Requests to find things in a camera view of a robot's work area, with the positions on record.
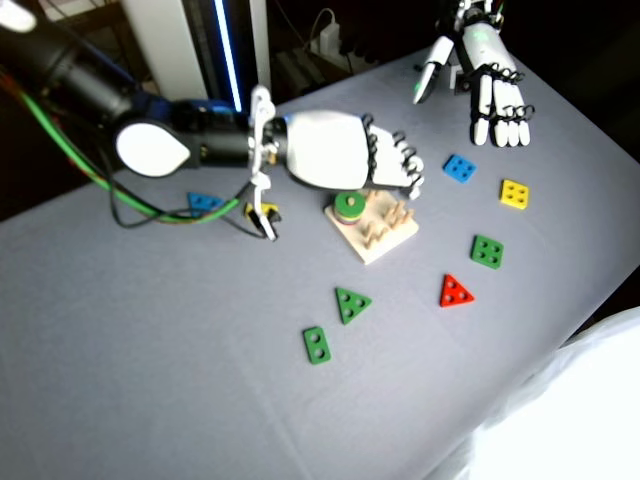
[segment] blue led light strip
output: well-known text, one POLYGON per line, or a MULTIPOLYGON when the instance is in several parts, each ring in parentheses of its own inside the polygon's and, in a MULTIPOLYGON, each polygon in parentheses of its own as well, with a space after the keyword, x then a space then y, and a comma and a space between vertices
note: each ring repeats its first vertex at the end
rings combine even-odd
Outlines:
POLYGON ((236 68, 233 63, 233 54, 231 53, 231 41, 229 40, 229 29, 227 27, 227 16, 224 13, 223 0, 214 0, 216 5, 216 15, 218 16, 218 26, 220 27, 220 36, 222 37, 222 48, 224 49, 224 58, 227 61, 227 72, 229 72, 229 83, 231 84, 231 93, 233 95, 233 105, 237 112, 242 110, 240 103, 240 92, 238 90, 238 79, 236 78, 236 68))

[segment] red triangle block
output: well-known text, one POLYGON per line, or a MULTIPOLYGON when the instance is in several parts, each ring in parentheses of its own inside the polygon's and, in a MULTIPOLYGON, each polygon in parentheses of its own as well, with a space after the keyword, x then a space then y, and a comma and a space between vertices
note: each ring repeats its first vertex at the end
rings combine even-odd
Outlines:
POLYGON ((442 285, 442 296, 440 297, 441 307, 452 307, 454 305, 462 305, 463 303, 471 303, 475 297, 471 295, 469 290, 460 285, 452 275, 444 276, 442 285))

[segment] wooden peg board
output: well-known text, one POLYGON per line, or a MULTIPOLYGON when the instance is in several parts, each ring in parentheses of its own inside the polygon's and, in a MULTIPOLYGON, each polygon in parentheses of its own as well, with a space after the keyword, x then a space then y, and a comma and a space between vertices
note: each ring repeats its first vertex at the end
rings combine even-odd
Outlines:
MULTIPOLYGON (((368 192, 360 192, 367 197, 368 192)), ((385 222, 384 217, 390 208, 393 208, 398 203, 398 200, 389 192, 379 190, 376 195, 367 201, 367 206, 360 218, 360 221, 355 225, 344 225, 336 220, 333 215, 333 206, 328 206, 324 209, 324 213, 331 223, 335 225, 338 231, 345 238, 347 243, 356 251, 358 256, 362 259, 365 265, 369 265, 371 262, 377 260, 385 253, 393 250, 407 238, 415 235, 419 226, 415 220, 410 219, 407 223, 399 225, 395 230, 392 230, 392 222, 385 222), (365 231, 367 225, 370 222, 374 222, 374 231, 380 232, 384 227, 389 229, 386 236, 379 242, 373 244, 370 249, 365 247, 366 237, 365 231)))

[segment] yellow square block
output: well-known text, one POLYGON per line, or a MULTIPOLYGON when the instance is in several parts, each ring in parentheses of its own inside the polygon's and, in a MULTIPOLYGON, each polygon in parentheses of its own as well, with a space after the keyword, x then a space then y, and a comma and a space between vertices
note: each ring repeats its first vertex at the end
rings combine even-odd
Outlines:
POLYGON ((502 181, 500 201, 506 205, 524 210, 529 205, 529 187, 512 180, 502 181))

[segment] dark background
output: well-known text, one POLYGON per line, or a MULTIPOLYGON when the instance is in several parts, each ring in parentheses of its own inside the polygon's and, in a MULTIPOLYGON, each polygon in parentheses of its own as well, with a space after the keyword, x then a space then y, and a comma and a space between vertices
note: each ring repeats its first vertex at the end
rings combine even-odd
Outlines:
MULTIPOLYGON (((436 1, 266 1, 273 51, 300 43, 283 11, 306 39, 323 7, 335 11, 344 41, 381 63, 425 48, 437 38, 436 1)), ((33 0, 22 3, 38 7, 33 0)), ((590 5, 577 1, 507 1, 502 38, 518 59, 639 159, 640 5, 635 2, 599 3, 597 8, 590 5)), ((86 18, 71 23, 92 41, 93 30, 118 25, 114 39, 125 44, 129 55, 111 56, 138 80, 144 80, 148 72, 119 6, 111 6, 109 12, 96 12, 91 18, 97 22, 91 28, 87 27, 86 18)), ((319 28, 326 26, 329 19, 329 15, 323 17, 319 28)), ((526 100, 526 79, 522 88, 526 100)), ((284 92, 279 96, 284 100, 288 95, 284 92)), ((85 182, 84 176, 69 165, 29 115, 4 92, 0 92, 0 132, 0 221, 85 182)), ((629 221, 640 221, 640 212, 638 218, 629 221)), ((636 270, 591 322, 640 305, 639 292, 640 270, 636 270)))

